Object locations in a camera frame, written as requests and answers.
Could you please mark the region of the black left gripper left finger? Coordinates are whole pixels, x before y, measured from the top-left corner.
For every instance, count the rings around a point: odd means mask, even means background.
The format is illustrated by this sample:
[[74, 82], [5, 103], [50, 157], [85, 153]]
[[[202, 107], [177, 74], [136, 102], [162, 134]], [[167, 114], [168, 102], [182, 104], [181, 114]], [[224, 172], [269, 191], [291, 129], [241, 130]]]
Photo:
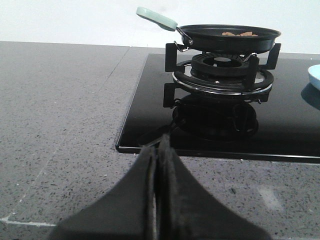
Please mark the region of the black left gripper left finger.
[[60, 222], [51, 240], [151, 240], [155, 147], [141, 149], [126, 175], [101, 199]]

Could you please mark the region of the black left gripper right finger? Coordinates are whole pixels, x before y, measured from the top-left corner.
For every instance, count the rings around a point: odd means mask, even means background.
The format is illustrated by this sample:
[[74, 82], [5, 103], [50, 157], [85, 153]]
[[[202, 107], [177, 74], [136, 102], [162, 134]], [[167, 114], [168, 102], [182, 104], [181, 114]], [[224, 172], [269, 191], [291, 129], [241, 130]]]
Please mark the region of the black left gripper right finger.
[[194, 178], [165, 134], [157, 149], [160, 240], [270, 240], [271, 235], [220, 203]]

